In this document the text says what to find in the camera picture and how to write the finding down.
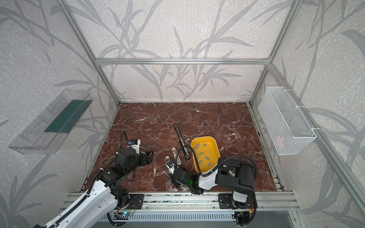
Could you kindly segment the pink mini stapler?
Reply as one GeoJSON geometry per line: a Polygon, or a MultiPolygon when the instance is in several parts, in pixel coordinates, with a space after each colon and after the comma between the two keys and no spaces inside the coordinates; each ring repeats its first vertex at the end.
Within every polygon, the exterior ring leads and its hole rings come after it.
{"type": "Polygon", "coordinates": [[[179,166],[181,165],[181,159],[179,157],[179,155],[177,154],[177,149],[175,147],[172,148],[172,152],[173,152],[173,155],[174,155],[174,158],[175,158],[175,163],[179,166]]]}

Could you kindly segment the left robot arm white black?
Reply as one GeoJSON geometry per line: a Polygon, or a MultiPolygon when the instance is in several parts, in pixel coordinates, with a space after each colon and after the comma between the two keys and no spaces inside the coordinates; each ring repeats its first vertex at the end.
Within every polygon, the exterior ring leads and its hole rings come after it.
{"type": "Polygon", "coordinates": [[[151,164],[154,156],[153,151],[141,152],[140,144],[140,140],[128,140],[123,131],[115,158],[100,169],[86,192],[43,227],[91,228],[115,208],[128,206],[129,192],[121,183],[138,167],[151,164]]]}

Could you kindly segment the black stapler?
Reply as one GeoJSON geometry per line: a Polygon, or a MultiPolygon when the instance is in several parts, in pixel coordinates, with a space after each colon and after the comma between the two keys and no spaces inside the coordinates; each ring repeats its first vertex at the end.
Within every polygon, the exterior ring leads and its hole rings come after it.
{"type": "Polygon", "coordinates": [[[185,147],[185,141],[184,141],[183,136],[182,136],[182,134],[181,134],[181,132],[179,130],[179,127],[178,127],[178,125],[176,123],[174,124],[174,128],[175,128],[175,131],[176,131],[176,133],[178,135],[179,142],[180,142],[180,145],[182,147],[182,152],[184,154],[184,157],[185,157],[186,160],[189,160],[191,158],[190,153],[188,151],[188,148],[185,147]]]}

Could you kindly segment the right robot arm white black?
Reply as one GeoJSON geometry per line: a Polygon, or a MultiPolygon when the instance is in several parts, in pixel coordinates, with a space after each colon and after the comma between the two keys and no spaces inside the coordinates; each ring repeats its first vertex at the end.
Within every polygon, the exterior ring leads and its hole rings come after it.
{"type": "Polygon", "coordinates": [[[231,193],[218,194],[220,209],[245,209],[253,213],[257,209],[254,189],[258,171],[255,161],[246,155],[234,155],[229,158],[219,158],[217,165],[205,173],[202,168],[193,175],[185,168],[180,168],[178,150],[173,149],[175,159],[165,158],[166,166],[171,174],[174,187],[185,186],[191,194],[202,195],[213,187],[221,186],[231,190],[231,193]]]}

